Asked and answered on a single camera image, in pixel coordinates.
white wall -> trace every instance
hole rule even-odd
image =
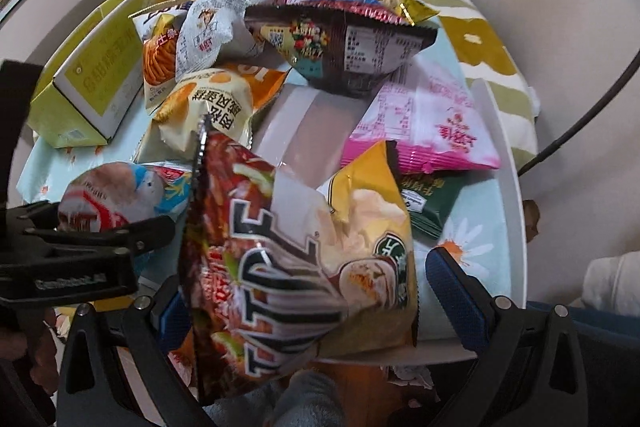
[[[542,100],[541,149],[617,79],[640,47],[640,0],[473,0]],[[580,293],[591,259],[640,250],[640,75],[521,179],[536,200],[529,298]]]
[[[0,25],[0,58],[44,64],[76,25],[103,0],[23,0]],[[9,206],[21,203],[15,191],[31,150],[28,132],[20,138],[9,181]]]

person's hand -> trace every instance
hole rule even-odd
[[[45,322],[56,326],[56,314],[53,309],[45,311]],[[33,367],[31,367],[31,380],[41,386],[49,395],[58,390],[58,365],[56,363],[56,343],[51,336],[49,328],[44,328],[42,336],[36,344],[36,352],[33,354]],[[0,359],[18,360],[27,352],[27,337],[24,333],[15,333],[0,328]]]

metal screw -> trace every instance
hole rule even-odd
[[[85,302],[78,306],[78,309],[76,310],[76,314],[80,315],[81,317],[84,317],[90,311],[91,311],[91,304],[87,304]]]
[[[133,306],[137,310],[144,310],[146,308],[149,308],[150,304],[151,304],[151,297],[148,297],[146,295],[141,295],[140,297],[138,297],[136,300],[133,301]]]
[[[508,310],[511,308],[511,299],[505,297],[504,295],[497,296],[495,298],[495,305],[498,306],[501,310]]]
[[[562,304],[556,305],[556,307],[554,308],[554,311],[556,312],[556,315],[558,315],[559,317],[566,317],[569,314],[569,310],[564,306],[562,306]]]

black cord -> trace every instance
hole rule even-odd
[[[593,120],[599,113],[602,111],[609,102],[613,100],[616,95],[622,91],[623,87],[628,84],[631,78],[636,74],[640,68],[640,50],[638,50],[634,59],[630,62],[630,64],[626,67],[626,70],[620,75],[620,78],[617,79],[611,87],[607,90],[605,94],[602,95],[602,98],[599,99],[593,107],[588,110],[580,120],[574,123],[569,129],[557,140],[554,140],[549,145],[547,145],[542,152],[540,152],[535,158],[533,158],[529,163],[527,163],[524,167],[522,167],[518,171],[518,176],[522,176],[525,172],[530,171],[533,167],[542,163],[544,160],[549,158],[553,153],[555,153],[558,149],[560,149],[565,143],[571,140],[576,134],[578,134],[591,120]]]

blue gripper pad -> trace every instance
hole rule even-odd
[[[159,324],[157,340],[160,350],[165,355],[178,349],[191,329],[191,317],[180,292],[176,292],[169,305],[164,309]]]
[[[438,249],[431,250],[424,262],[427,280],[462,346],[479,354],[489,345],[487,318],[459,279],[466,274],[456,267],[462,274],[456,274]]]

